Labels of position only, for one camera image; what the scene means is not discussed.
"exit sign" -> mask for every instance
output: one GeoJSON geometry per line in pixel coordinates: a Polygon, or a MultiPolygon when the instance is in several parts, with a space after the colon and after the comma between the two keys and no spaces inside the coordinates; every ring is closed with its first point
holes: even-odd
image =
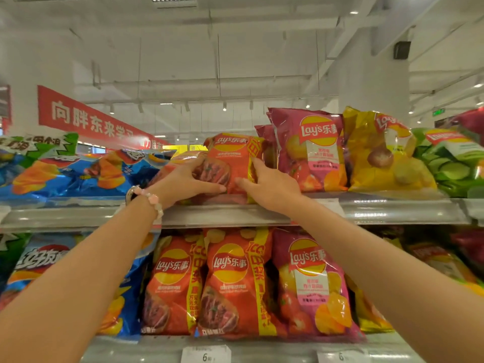
{"type": "Polygon", "coordinates": [[[445,113],[445,108],[438,109],[436,111],[432,112],[432,117],[435,117],[437,115],[441,115],[442,113],[445,113]]]}

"person's left hand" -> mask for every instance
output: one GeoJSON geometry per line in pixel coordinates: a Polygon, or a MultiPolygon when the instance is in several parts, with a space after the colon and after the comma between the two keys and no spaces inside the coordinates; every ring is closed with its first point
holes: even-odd
{"type": "Polygon", "coordinates": [[[217,195],[227,189],[217,183],[198,181],[193,178],[192,172],[202,165],[204,157],[186,161],[177,166],[173,172],[151,185],[147,190],[160,199],[163,209],[173,206],[177,201],[199,194],[217,195]]]}

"person's right hand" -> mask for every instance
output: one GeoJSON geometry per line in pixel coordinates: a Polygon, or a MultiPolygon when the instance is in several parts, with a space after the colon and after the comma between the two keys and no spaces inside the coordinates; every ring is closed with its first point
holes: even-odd
{"type": "Polygon", "coordinates": [[[258,158],[252,158],[252,162],[257,172],[257,183],[246,178],[236,178],[235,183],[259,205],[288,216],[292,200],[301,196],[298,183],[286,173],[266,167],[258,158]]]}

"bracelet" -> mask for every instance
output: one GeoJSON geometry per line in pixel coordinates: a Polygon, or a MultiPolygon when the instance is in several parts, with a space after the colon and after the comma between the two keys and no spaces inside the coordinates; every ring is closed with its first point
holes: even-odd
{"type": "Polygon", "coordinates": [[[163,216],[163,208],[161,207],[158,196],[150,194],[146,189],[142,189],[139,186],[133,186],[126,193],[126,205],[128,205],[131,200],[136,197],[134,195],[145,196],[148,199],[149,203],[153,205],[154,209],[158,213],[158,215],[156,216],[156,220],[161,219],[161,217],[163,216]]]}

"white column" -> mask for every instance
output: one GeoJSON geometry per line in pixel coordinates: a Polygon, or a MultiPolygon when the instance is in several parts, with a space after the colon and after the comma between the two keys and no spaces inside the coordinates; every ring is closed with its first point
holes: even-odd
{"type": "Polygon", "coordinates": [[[72,49],[65,41],[0,41],[0,76],[10,85],[10,134],[58,134],[38,124],[37,85],[73,96],[72,49]]]}
{"type": "Polygon", "coordinates": [[[339,110],[347,105],[378,111],[408,124],[408,60],[394,60],[393,50],[371,55],[370,29],[361,29],[336,61],[339,110]]]}

